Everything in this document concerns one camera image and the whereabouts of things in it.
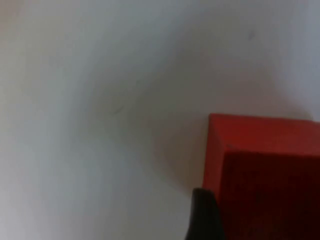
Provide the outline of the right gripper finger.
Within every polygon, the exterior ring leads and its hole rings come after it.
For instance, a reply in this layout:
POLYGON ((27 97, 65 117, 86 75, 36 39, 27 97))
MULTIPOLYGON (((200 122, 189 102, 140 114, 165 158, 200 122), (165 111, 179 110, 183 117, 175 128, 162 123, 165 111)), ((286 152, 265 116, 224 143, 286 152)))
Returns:
POLYGON ((224 240, 225 238, 215 194, 207 189, 194 188, 185 240, 224 240))

